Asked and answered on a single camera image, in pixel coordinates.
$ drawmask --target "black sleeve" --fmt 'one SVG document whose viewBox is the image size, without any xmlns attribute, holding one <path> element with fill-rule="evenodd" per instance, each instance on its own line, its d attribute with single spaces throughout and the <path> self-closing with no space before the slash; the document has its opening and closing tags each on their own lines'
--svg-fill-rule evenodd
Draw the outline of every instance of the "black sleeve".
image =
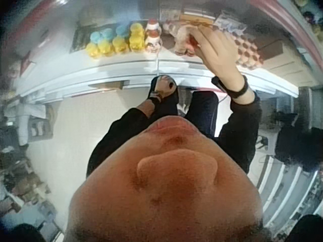
<svg viewBox="0 0 323 242">
<path fill-rule="evenodd" d="M 114 121 L 108 133 L 94 148 L 87 165 L 86 177 L 127 140 L 138 135 L 147 127 L 147 116 L 137 108 L 130 109 L 121 119 Z"/>
<path fill-rule="evenodd" d="M 240 105 L 231 101 L 233 114 L 222 127 L 218 145 L 246 172 L 255 154 L 261 118 L 260 99 L 255 97 L 253 103 Z"/>
</svg>

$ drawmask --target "finger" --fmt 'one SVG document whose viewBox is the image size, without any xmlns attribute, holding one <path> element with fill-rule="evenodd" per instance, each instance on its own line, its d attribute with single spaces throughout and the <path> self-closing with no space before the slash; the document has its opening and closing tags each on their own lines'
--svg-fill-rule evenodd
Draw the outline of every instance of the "finger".
<svg viewBox="0 0 323 242">
<path fill-rule="evenodd" d="M 200 48 L 203 53 L 208 56 L 218 56 L 218 53 L 214 50 L 210 42 L 205 38 L 205 36 L 198 29 L 190 29 L 190 34 L 196 39 L 199 43 Z"/>
<path fill-rule="evenodd" d="M 202 59 L 203 64 L 206 66 L 206 68 L 208 68 L 211 71 L 211 65 L 206 60 L 202 50 L 200 50 L 200 48 L 196 48 L 195 49 L 195 54 Z"/>
<path fill-rule="evenodd" d="M 219 39 L 222 41 L 223 46 L 228 51 L 237 52 L 237 45 L 234 43 L 228 32 L 215 31 L 215 34 L 218 35 Z"/>
<path fill-rule="evenodd" d="M 224 48 L 222 41 L 219 39 L 219 37 L 215 34 L 215 32 L 205 26 L 198 26 L 199 31 L 203 34 L 203 36 L 208 40 L 212 48 L 215 50 L 215 52 L 219 53 Z"/>
</svg>

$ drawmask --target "yellow cap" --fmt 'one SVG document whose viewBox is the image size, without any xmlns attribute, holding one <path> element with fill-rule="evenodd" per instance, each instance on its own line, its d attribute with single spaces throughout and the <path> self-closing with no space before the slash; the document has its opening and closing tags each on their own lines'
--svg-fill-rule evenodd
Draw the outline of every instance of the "yellow cap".
<svg viewBox="0 0 323 242">
<path fill-rule="evenodd" d="M 139 23 L 134 23 L 130 26 L 130 31 L 133 33 L 141 32 L 141 31 L 143 31 L 143 27 Z"/>
</svg>

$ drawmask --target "floor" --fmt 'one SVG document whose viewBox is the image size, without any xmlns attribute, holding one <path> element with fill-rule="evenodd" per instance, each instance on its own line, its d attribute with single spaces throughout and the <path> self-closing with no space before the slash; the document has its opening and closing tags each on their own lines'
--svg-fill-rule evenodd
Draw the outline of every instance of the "floor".
<svg viewBox="0 0 323 242">
<path fill-rule="evenodd" d="M 53 103 L 56 122 L 53 138 L 30 143 L 27 156 L 36 173 L 51 189 L 49 200 L 57 209 L 56 223 L 64 231 L 73 193 L 85 181 L 88 159 L 111 123 L 140 104 L 147 88 L 109 91 Z M 219 104 L 216 135 L 231 114 L 230 99 Z M 256 154 L 249 178 L 256 185 L 264 156 Z"/>
</svg>

